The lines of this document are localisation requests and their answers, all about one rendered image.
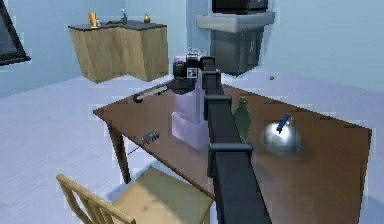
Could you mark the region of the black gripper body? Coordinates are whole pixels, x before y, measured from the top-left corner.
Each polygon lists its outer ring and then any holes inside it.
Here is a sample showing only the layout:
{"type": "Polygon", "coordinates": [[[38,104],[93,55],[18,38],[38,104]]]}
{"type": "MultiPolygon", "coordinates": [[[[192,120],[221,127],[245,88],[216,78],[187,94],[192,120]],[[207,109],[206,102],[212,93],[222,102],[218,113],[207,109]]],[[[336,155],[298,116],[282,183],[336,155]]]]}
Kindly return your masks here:
{"type": "Polygon", "coordinates": [[[198,69],[199,62],[197,60],[174,62],[173,79],[167,84],[167,87],[179,95],[193,91],[198,77],[198,69]]]}

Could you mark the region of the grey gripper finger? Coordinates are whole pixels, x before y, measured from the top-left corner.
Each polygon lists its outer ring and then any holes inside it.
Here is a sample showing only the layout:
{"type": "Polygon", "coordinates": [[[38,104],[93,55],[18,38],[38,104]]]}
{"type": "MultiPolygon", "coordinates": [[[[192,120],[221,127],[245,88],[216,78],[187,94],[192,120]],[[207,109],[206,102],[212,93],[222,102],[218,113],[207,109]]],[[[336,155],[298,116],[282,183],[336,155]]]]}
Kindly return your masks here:
{"type": "Polygon", "coordinates": [[[154,88],[152,90],[148,90],[140,94],[134,94],[132,97],[132,100],[135,103],[142,103],[146,97],[152,96],[152,95],[161,95],[163,92],[167,90],[168,90],[168,87],[166,85],[162,85],[158,88],[154,88]]]}

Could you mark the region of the small grey remote control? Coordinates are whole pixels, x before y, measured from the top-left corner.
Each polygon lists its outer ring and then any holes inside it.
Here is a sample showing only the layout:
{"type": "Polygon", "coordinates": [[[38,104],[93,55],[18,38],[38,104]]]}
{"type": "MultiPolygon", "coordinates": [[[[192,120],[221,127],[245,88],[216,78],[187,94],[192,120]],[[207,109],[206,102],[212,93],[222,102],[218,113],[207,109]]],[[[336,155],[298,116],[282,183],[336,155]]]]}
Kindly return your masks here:
{"type": "Polygon", "coordinates": [[[134,136],[131,139],[131,142],[136,144],[136,148],[130,151],[129,154],[132,154],[137,149],[142,148],[145,145],[150,145],[151,143],[156,141],[159,137],[160,137],[160,134],[157,131],[150,131],[144,134],[141,138],[134,136]]]}

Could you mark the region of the wooden cupboard with dark top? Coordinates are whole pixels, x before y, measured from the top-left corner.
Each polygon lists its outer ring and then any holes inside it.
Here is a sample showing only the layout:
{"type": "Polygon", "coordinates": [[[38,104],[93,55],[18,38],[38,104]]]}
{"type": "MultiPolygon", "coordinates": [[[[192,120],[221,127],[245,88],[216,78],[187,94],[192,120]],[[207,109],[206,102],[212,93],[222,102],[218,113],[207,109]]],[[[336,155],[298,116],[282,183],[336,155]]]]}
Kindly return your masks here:
{"type": "Polygon", "coordinates": [[[169,74],[167,26],[129,20],[68,27],[82,75],[94,83],[130,75],[152,81],[169,74]]]}

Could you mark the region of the green glass bottle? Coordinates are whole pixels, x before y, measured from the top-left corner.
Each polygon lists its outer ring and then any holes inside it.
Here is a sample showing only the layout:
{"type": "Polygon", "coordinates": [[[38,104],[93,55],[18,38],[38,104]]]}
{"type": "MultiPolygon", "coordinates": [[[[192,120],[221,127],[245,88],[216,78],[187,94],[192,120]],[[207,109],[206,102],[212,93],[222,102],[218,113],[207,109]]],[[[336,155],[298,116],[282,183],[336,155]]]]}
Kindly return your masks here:
{"type": "Polygon", "coordinates": [[[251,120],[247,106],[248,99],[246,97],[240,97],[238,107],[233,112],[233,117],[238,129],[238,133],[243,142],[247,141],[251,127],[251,120]]]}

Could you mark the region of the black television set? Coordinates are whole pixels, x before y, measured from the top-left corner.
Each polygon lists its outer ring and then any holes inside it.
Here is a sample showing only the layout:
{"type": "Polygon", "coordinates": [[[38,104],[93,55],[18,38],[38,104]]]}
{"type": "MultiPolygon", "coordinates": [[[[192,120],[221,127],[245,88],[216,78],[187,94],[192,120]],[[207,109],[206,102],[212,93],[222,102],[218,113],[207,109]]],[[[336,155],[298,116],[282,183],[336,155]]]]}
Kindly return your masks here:
{"type": "Polygon", "coordinates": [[[268,0],[212,0],[212,11],[223,14],[255,14],[268,9],[268,0]]]}

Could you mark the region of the light wooden chair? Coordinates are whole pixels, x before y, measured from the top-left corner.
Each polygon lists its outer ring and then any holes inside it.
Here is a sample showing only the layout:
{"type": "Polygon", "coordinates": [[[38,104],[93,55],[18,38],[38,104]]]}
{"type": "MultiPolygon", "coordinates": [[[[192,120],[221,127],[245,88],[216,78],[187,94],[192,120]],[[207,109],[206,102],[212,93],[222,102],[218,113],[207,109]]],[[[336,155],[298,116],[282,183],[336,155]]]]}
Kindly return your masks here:
{"type": "Polygon", "coordinates": [[[56,179],[69,207],[84,224],[210,224],[213,200],[153,167],[112,203],[63,174],[56,179]]]}

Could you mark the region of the brown wooden table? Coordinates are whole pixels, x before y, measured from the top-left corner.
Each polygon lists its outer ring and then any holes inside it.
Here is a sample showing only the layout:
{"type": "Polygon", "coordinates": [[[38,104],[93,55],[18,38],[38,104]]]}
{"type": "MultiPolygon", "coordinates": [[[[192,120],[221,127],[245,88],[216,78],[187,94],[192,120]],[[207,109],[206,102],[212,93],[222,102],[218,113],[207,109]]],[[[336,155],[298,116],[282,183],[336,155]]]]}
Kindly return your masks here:
{"type": "MultiPolygon", "coordinates": [[[[251,118],[252,165],[273,224],[358,224],[371,131],[230,86],[232,99],[245,97],[251,118]],[[289,113],[301,138],[297,154],[278,156],[261,143],[265,126],[289,113]]],[[[206,150],[195,150],[171,133],[175,96],[166,92],[141,103],[125,98],[95,110],[106,122],[116,148],[123,138],[140,143],[150,131],[159,138],[145,151],[207,195],[206,150]]]]}

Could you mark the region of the silver round kettle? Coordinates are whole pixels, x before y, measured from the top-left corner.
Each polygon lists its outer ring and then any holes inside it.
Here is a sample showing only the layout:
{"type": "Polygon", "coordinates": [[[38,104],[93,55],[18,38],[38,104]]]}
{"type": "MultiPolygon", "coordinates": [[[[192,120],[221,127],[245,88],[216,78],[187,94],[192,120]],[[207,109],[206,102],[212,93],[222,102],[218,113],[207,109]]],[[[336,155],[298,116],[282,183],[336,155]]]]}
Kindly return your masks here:
{"type": "Polygon", "coordinates": [[[301,137],[293,125],[294,118],[286,113],[279,122],[268,124],[260,136],[265,149],[278,156],[297,154],[301,148],[301,137]]]}

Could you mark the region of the black framed picture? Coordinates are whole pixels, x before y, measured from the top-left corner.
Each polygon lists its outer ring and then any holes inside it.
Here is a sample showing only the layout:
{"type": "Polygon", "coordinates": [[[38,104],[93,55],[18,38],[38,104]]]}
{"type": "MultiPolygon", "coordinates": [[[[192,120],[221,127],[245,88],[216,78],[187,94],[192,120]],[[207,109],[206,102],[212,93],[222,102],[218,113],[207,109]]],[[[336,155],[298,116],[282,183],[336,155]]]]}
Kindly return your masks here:
{"type": "Polygon", "coordinates": [[[0,66],[30,60],[14,28],[4,0],[0,0],[0,66]]]}

